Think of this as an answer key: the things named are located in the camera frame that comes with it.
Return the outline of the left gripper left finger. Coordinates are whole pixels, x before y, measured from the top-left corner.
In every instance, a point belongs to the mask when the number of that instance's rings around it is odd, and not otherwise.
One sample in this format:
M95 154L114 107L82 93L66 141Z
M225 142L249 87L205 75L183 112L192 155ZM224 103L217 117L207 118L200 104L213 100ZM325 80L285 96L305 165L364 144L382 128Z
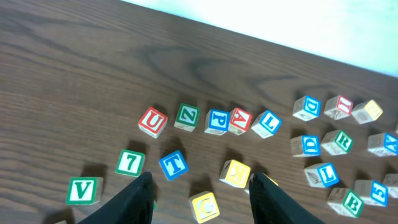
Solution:
M154 181L150 172L143 172L78 224L151 224L153 210Z

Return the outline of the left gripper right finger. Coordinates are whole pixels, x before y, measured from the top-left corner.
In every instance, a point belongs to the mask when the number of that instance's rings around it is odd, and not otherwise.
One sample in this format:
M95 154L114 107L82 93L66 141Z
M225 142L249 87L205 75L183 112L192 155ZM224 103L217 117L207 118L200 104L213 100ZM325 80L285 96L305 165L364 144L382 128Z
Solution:
M261 172L249 183L249 198L256 224L324 224Z

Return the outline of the blue T block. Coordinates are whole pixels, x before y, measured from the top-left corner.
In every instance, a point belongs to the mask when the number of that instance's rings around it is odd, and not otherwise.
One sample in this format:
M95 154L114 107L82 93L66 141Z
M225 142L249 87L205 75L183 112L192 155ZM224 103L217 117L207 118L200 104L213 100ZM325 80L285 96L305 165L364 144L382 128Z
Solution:
M189 166L179 150L161 158L159 164L168 181L177 179L189 171Z

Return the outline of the green B block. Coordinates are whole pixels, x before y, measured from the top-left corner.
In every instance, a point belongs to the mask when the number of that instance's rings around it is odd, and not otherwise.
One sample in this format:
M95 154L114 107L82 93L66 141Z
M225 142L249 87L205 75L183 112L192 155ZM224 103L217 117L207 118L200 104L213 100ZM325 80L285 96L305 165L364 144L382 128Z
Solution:
M364 207L363 200L349 188L333 188L327 204L338 214L358 218Z

